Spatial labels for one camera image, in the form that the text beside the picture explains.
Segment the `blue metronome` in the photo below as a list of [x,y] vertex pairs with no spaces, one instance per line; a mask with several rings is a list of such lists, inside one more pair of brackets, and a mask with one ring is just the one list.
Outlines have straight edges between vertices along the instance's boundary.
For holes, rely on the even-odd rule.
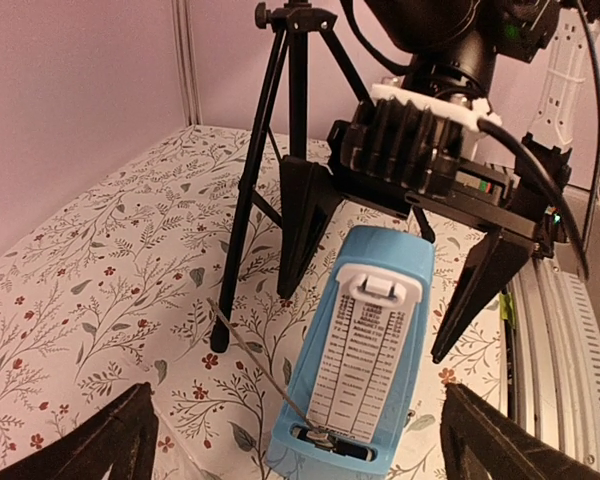
[[357,226],[346,236],[272,429],[285,479],[383,479],[407,422],[425,341],[434,244]]

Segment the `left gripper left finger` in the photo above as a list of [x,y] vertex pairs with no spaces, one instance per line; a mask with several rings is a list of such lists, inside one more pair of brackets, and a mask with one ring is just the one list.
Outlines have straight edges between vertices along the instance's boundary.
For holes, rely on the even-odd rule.
[[151,384],[137,382],[71,428],[8,440],[0,479],[151,479],[158,436]]

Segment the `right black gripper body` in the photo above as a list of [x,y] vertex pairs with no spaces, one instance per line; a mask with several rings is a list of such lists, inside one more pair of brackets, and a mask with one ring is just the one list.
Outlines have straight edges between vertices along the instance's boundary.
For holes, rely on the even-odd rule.
[[542,221],[534,221],[527,214],[514,212],[510,201],[515,188],[506,173],[465,161],[460,165],[459,172],[486,178],[494,186],[491,192],[481,192],[462,180],[454,182],[445,197],[420,194],[354,172],[342,165],[340,154],[344,152],[344,137],[348,127],[347,122],[336,121],[327,138],[331,149],[329,167],[333,173],[334,188],[345,199],[394,217],[406,217],[410,207],[419,207],[484,233],[501,227],[534,241],[534,258],[554,256],[555,247],[549,228],[552,217],[547,215]]

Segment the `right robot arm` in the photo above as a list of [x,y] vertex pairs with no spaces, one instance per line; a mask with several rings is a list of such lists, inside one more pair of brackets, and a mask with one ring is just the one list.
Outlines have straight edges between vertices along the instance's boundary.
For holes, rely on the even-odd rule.
[[[448,114],[451,99],[486,99],[498,56],[528,62],[550,43],[573,41],[573,34],[558,30],[568,13],[576,15],[579,32],[589,33],[600,21],[600,1],[373,1],[369,7],[394,45],[412,57],[407,65],[385,62],[403,83],[380,100],[362,84],[334,33],[331,12],[300,1],[273,12],[256,10],[258,26],[275,32],[290,59],[291,144],[280,164],[277,292],[285,299],[294,293],[346,198],[391,214],[430,210],[474,227],[484,236],[467,256],[432,347],[434,361],[440,362],[533,255],[551,254],[552,239],[543,226],[548,207],[561,214],[577,258],[586,257],[585,241],[562,194],[570,175],[569,148],[538,131],[517,140],[492,120],[479,119],[476,131],[514,154],[519,184],[472,193],[457,181],[459,173],[471,169],[463,151],[469,130]],[[322,36],[359,101],[351,121],[332,127],[327,166],[305,157],[311,32]]]

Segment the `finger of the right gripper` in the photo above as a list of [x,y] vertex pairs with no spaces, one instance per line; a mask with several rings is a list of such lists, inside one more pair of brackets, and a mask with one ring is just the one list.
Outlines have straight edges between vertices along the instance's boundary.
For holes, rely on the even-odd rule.
[[435,364],[442,362],[473,319],[528,262],[534,245],[498,229],[470,249],[431,349]]
[[300,284],[342,196],[327,167],[287,155],[279,166],[282,248],[277,293],[289,299]]

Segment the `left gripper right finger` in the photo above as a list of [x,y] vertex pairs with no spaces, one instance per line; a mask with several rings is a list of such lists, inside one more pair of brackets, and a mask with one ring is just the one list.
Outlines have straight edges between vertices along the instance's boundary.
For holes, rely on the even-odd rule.
[[446,385],[440,424],[449,479],[600,479],[527,433],[464,384]]

